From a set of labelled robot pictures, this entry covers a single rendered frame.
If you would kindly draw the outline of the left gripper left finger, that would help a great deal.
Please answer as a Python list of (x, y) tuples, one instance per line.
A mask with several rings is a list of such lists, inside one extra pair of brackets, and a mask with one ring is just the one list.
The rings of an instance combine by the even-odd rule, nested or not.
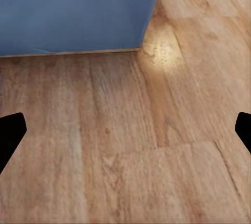
[(0, 118), (0, 174), (26, 132), (26, 122), (21, 112)]

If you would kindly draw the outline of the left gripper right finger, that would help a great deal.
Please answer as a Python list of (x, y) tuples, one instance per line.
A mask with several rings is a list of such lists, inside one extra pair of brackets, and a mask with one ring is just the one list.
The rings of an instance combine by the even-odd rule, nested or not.
[(251, 114), (244, 112), (238, 114), (235, 131), (251, 153)]

